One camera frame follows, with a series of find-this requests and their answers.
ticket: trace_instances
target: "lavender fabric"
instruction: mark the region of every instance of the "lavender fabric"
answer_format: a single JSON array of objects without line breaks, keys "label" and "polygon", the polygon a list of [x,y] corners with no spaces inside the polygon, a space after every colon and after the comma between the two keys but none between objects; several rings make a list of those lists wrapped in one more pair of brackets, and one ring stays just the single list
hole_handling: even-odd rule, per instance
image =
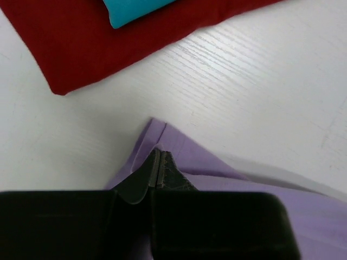
[{"label": "lavender fabric", "polygon": [[[110,189],[134,172],[154,147],[170,151],[178,168],[202,191],[262,191],[286,206],[303,260],[347,259],[347,204],[324,195],[251,182],[171,125],[152,119]],[[148,237],[134,245],[131,259],[152,259]]]}]

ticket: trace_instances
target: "black clamp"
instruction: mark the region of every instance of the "black clamp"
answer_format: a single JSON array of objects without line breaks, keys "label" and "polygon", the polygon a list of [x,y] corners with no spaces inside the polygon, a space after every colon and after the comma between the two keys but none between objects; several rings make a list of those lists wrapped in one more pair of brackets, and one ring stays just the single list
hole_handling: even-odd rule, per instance
[{"label": "black clamp", "polygon": [[108,191],[0,193],[0,259],[300,259],[283,204],[258,192],[198,191],[155,149]]}]

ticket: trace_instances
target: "white wooden surface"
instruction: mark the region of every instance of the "white wooden surface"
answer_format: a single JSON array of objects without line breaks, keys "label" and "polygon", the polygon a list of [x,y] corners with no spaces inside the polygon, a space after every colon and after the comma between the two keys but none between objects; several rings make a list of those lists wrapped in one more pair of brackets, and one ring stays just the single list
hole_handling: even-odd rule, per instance
[{"label": "white wooden surface", "polygon": [[346,28],[347,1],[291,0],[61,97],[0,12],[0,190],[102,188],[155,116],[236,168],[347,198]]}]

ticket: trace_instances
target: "blue folded fabric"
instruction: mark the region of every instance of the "blue folded fabric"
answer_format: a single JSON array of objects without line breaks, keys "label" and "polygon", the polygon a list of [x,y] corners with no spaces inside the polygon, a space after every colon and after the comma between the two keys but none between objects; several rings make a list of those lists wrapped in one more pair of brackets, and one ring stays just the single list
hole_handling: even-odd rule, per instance
[{"label": "blue folded fabric", "polygon": [[115,29],[175,0],[103,0]]}]

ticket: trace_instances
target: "folded fabric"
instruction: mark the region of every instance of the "folded fabric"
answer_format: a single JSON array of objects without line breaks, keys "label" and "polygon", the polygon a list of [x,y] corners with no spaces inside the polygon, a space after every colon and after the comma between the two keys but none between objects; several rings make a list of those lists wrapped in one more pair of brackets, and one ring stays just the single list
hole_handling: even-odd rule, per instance
[{"label": "folded fabric", "polygon": [[[203,191],[256,191],[276,195],[286,206],[303,260],[347,259],[347,204],[324,195],[254,183],[174,127],[151,120],[110,189],[135,171],[154,147],[170,151],[177,167]],[[136,241],[130,259],[152,259],[149,237]]]},{"label": "folded fabric", "polygon": [[280,0],[178,0],[117,30],[103,1],[0,0],[51,90],[100,81],[199,27]]},{"label": "folded fabric", "polygon": [[122,27],[175,0],[104,0],[113,28]]}]

